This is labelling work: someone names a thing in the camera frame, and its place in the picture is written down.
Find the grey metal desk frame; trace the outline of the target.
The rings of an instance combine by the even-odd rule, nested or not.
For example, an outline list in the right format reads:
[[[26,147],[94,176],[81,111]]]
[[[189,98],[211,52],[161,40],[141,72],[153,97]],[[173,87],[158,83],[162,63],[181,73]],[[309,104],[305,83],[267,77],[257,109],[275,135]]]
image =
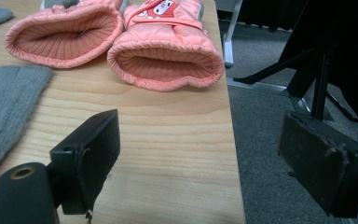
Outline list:
[[[235,26],[237,24],[238,17],[240,15],[241,5],[243,0],[214,0],[214,1],[217,10],[231,13],[229,26],[227,28],[227,31],[223,35],[222,43],[223,43],[225,66],[232,67],[234,65],[232,36],[234,34]]]

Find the black stand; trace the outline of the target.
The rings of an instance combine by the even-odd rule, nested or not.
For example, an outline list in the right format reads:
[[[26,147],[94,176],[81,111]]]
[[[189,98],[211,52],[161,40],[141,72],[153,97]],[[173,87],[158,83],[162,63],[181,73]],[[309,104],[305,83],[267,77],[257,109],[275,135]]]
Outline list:
[[[308,0],[280,60],[237,81],[254,84],[286,68],[296,71],[290,96],[301,98],[315,86],[313,117],[324,116],[328,84],[340,88],[358,116],[358,0]]]

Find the silver floor rail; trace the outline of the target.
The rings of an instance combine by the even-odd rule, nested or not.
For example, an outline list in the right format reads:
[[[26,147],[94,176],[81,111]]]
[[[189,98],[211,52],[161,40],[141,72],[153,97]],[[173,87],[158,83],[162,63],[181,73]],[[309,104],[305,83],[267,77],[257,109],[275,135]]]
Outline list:
[[[291,96],[289,91],[284,86],[272,85],[267,83],[256,82],[255,84],[244,84],[239,81],[235,81],[233,77],[227,78],[228,86],[242,88],[250,91],[260,91],[264,93],[270,93],[275,95],[284,96],[289,98],[293,108],[296,112],[302,114],[309,114],[310,107],[307,105],[307,102],[304,98],[299,98],[295,96]]]

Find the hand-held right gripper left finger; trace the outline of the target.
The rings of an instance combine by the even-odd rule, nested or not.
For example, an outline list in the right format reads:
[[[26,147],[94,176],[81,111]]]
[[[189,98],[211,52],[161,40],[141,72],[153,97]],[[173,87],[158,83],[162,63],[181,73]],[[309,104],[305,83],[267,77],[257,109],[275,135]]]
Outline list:
[[[91,211],[119,153],[118,112],[88,118],[49,152],[54,203],[66,215]]]

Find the pink padded glove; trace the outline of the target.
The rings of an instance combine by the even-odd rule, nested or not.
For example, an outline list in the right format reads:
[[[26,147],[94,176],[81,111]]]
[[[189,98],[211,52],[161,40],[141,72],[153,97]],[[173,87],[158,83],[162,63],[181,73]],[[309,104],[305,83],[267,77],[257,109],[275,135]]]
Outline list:
[[[127,0],[79,0],[54,5],[17,21],[5,37],[9,54],[21,60],[68,69],[110,49],[123,31]]]
[[[213,85],[225,65],[203,28],[202,13],[202,0],[145,0],[126,7],[126,31],[107,53],[111,69],[151,91]]]

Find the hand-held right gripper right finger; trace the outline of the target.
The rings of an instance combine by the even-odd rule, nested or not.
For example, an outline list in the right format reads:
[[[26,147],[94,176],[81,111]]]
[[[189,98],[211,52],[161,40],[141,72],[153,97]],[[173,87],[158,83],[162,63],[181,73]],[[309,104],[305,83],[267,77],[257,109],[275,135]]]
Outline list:
[[[284,113],[278,154],[328,216],[358,216],[358,142],[325,123]]]

